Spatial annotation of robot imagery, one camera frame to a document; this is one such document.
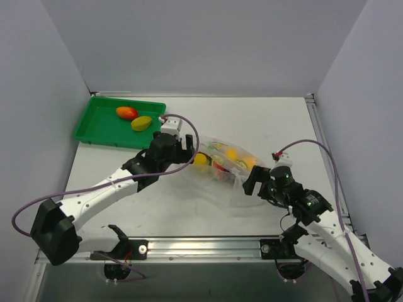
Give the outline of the watermelon slice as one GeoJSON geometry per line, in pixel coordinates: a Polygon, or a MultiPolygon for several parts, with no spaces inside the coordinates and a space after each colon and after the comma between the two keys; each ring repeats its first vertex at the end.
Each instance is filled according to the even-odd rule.
{"type": "Polygon", "coordinates": [[[218,155],[212,156],[214,175],[219,181],[230,181],[231,173],[224,167],[224,160],[218,155]]]}

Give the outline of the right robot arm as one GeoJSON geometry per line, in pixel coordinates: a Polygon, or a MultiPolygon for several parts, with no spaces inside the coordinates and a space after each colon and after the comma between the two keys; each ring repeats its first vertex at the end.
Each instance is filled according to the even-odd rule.
{"type": "Polygon", "coordinates": [[[246,195],[261,183],[258,196],[286,207],[295,223],[280,235],[279,249],[320,268],[351,295],[353,301],[397,301],[402,295],[402,268],[375,255],[343,222],[317,191],[294,180],[289,167],[254,166],[243,184],[246,195]]]}

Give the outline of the yellow pear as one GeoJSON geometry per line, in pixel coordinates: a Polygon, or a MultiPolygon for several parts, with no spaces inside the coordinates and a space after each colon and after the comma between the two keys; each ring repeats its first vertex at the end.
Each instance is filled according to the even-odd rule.
{"type": "Polygon", "coordinates": [[[208,170],[208,165],[209,161],[207,156],[203,153],[197,153],[193,161],[194,168],[200,172],[206,172],[208,170]]]}

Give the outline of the clear plastic bag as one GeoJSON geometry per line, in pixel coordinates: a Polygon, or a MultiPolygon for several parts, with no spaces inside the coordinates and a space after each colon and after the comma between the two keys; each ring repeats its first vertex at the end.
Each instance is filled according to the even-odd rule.
{"type": "Polygon", "coordinates": [[[181,175],[193,188],[200,192],[203,198],[219,207],[254,208],[263,205],[264,202],[259,197],[244,194],[242,185],[251,171],[246,169],[241,159],[246,156],[253,156],[259,160],[259,166],[265,167],[264,161],[238,145],[207,136],[200,137],[198,153],[203,153],[207,156],[209,161],[208,170],[200,172],[191,164],[181,175]],[[237,160],[230,160],[225,155],[225,151],[228,148],[237,150],[237,160]],[[224,167],[231,173],[230,181],[219,181],[215,177],[212,167],[213,155],[223,158],[224,167]]]}

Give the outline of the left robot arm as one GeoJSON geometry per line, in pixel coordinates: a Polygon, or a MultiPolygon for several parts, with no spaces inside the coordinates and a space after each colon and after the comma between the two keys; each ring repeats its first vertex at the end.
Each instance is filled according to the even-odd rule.
{"type": "Polygon", "coordinates": [[[100,238],[80,235],[79,230],[94,216],[128,196],[134,195],[169,175],[169,167],[180,169],[193,163],[200,147],[198,135],[184,139],[155,132],[149,148],[141,150],[112,175],[97,185],[67,193],[56,203],[46,198],[40,203],[30,237],[54,266],[80,252],[92,252],[114,259],[133,250],[128,236],[116,225],[108,225],[100,238]]]}

